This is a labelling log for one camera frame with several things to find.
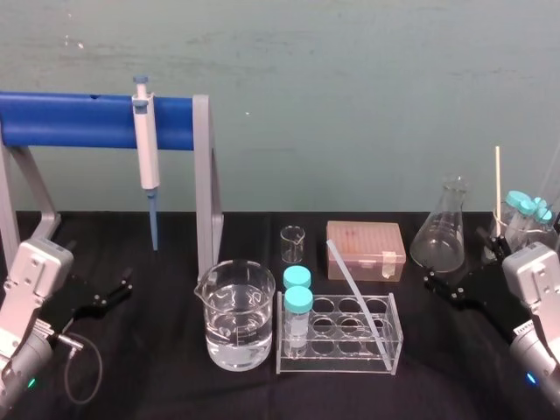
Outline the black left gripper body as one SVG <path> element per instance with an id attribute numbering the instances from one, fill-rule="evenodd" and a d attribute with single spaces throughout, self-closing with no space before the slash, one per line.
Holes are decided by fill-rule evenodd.
<path id="1" fill-rule="evenodd" d="M 85 279 L 71 274 L 64 285 L 41 308 L 41 320 L 56 333 L 62 333 L 83 306 L 95 300 L 95 288 Z"/>

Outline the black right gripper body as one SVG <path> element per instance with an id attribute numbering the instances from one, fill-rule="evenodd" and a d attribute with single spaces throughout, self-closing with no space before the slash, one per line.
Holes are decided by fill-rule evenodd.
<path id="1" fill-rule="evenodd" d="M 514 340 L 515 329 L 529 321 L 528 310 L 512 294 L 501 264 L 482 265 L 464 277 L 465 303 L 482 312 L 504 340 Z"/>

